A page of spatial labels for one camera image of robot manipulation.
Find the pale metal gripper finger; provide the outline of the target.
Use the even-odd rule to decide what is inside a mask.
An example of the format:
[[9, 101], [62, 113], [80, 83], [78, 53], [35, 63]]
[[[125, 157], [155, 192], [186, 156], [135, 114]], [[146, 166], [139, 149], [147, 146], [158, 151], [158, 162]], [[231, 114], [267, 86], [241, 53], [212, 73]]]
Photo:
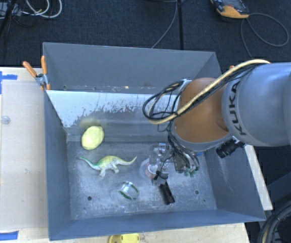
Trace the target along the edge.
[[156, 171], [154, 178], [152, 179], [152, 185], [159, 186], [161, 184], [165, 184], [165, 181], [168, 179], [169, 174], [163, 171]]
[[159, 143], [157, 146], [155, 146], [152, 152], [152, 163], [163, 163], [167, 158], [169, 149], [170, 147], [166, 143]]

